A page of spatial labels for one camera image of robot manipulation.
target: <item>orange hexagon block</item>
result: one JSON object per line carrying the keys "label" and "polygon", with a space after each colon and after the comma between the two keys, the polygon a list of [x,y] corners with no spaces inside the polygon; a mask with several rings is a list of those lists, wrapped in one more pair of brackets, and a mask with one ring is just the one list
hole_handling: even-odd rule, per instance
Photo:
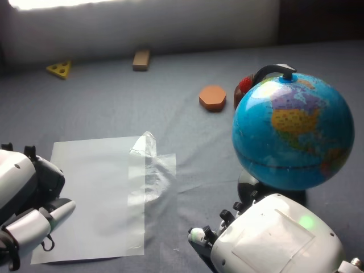
{"label": "orange hexagon block", "polygon": [[220,86],[206,86],[200,93],[200,104],[211,112],[220,112],[225,102],[226,92]]}

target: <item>yellow triangle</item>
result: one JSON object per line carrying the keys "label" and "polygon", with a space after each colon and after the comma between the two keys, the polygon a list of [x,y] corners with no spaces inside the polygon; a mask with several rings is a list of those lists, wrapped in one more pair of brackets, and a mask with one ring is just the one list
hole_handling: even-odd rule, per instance
{"label": "yellow triangle", "polygon": [[71,61],[65,61],[63,63],[52,64],[46,67],[46,70],[51,72],[52,74],[66,79],[68,77],[69,70],[71,69]]}

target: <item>brown rectangular block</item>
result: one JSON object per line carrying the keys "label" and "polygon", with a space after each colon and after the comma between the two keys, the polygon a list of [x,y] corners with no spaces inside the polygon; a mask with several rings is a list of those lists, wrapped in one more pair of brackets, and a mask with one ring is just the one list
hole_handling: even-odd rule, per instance
{"label": "brown rectangular block", "polygon": [[133,70],[134,71],[147,71],[149,66],[150,59],[150,51],[140,50],[135,53],[134,61],[133,61]]}

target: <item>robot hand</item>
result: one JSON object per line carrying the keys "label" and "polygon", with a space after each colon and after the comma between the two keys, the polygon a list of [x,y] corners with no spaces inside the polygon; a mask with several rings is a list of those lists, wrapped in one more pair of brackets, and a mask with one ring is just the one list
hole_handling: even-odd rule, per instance
{"label": "robot hand", "polygon": [[[20,267],[20,257],[39,244],[54,248],[51,232],[74,211],[76,203],[59,198],[63,173],[26,146],[24,154],[14,152],[11,143],[0,150],[0,263],[11,260],[9,269]],[[52,246],[46,250],[47,237]]]}
{"label": "robot hand", "polygon": [[363,272],[358,259],[343,261],[340,240],[304,206],[281,194],[251,203],[236,202],[235,216],[223,210],[217,232],[189,230],[189,243],[214,273]]}

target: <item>globe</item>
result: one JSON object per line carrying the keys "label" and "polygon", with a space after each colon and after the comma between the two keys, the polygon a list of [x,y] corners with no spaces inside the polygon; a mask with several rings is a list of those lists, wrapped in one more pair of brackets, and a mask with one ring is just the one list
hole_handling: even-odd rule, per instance
{"label": "globe", "polygon": [[353,142],[353,117],[344,98],[323,80],[300,73],[255,85],[233,121],[233,145],[245,170],[283,190],[330,179],[345,164]]}

